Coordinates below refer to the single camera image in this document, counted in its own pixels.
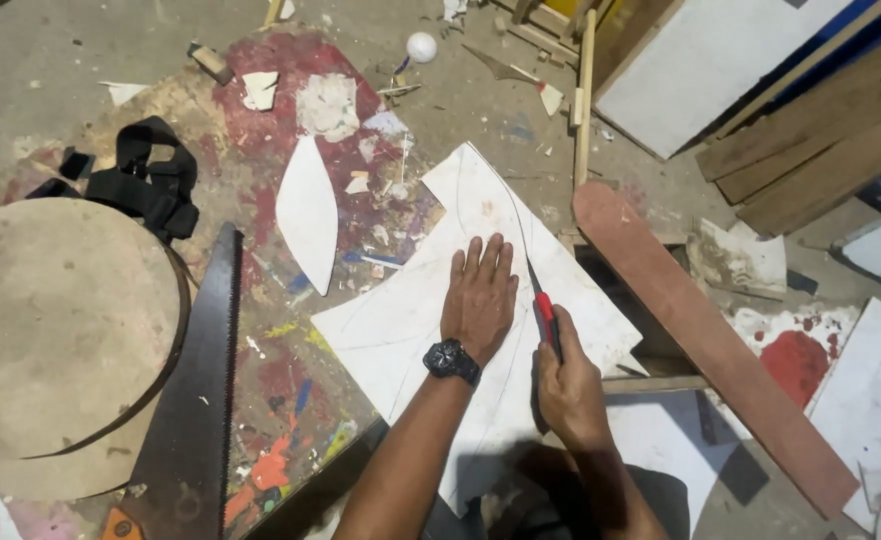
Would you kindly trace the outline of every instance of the paint-stained floor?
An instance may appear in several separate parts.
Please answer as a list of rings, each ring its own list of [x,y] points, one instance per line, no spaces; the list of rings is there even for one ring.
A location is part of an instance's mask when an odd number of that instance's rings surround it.
[[[387,73],[403,60],[410,33],[439,37],[446,26],[436,20],[441,0],[292,1],[293,19],[326,29],[375,88],[386,86]],[[265,0],[11,0],[0,6],[0,170],[46,141],[69,141],[84,122],[108,112],[113,105],[99,81],[152,84],[187,61],[191,40],[223,49],[260,26],[266,6]],[[449,30],[433,62],[405,72],[408,84],[423,86],[399,98],[395,110],[429,161],[438,163],[471,141],[549,229],[571,227],[574,140],[566,118],[547,117],[532,86],[493,80],[460,45],[516,64],[567,94],[576,74],[538,62],[533,47],[512,35],[497,35],[497,16],[504,13],[492,5],[471,8],[464,32]],[[700,177],[693,152],[663,163],[598,123],[590,155],[590,168],[620,182],[628,202],[656,231],[688,232],[695,216],[724,228],[734,221],[721,194]],[[818,299],[828,308],[859,309],[870,296],[881,299],[881,286],[797,240],[824,247],[875,217],[864,204],[849,202],[790,238],[789,264],[820,283]],[[780,313],[810,302],[795,291],[783,302],[711,295],[730,314],[740,308]],[[770,481],[746,505],[718,482],[695,538],[819,540],[830,531],[841,539],[868,536],[849,520],[821,521],[755,443],[735,457],[740,454],[753,456]],[[737,460],[724,471],[739,474]]]

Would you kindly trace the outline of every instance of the foam ball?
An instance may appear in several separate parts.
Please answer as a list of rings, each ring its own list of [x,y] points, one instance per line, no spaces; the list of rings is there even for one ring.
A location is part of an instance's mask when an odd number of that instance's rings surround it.
[[[437,56],[437,42],[432,35],[418,31],[407,40],[407,54],[418,64],[426,64]]]

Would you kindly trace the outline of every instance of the left hand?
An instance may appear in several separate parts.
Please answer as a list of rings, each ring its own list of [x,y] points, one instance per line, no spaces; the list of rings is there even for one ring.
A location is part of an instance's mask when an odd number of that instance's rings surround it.
[[[440,338],[455,338],[483,368],[494,358],[513,324],[519,278],[510,275],[513,246],[495,233],[481,250],[479,236],[467,253],[458,250],[450,269],[450,289],[440,316]]]

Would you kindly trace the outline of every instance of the circular plywood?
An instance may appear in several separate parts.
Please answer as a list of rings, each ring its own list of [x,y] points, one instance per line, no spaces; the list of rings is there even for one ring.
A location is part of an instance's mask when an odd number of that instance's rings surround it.
[[[110,207],[1,207],[0,458],[71,447],[141,399],[182,338],[185,290],[160,241]]]
[[[0,494],[21,501],[72,501],[112,491],[130,480],[160,399],[93,443],[37,459],[0,459]]]

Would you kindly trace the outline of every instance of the black wristwatch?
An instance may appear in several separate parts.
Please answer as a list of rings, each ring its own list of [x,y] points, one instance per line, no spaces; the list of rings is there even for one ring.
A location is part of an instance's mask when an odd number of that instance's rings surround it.
[[[452,337],[434,343],[431,350],[424,354],[424,365],[431,375],[439,379],[456,375],[473,388],[477,388],[477,383],[481,381],[481,366]]]

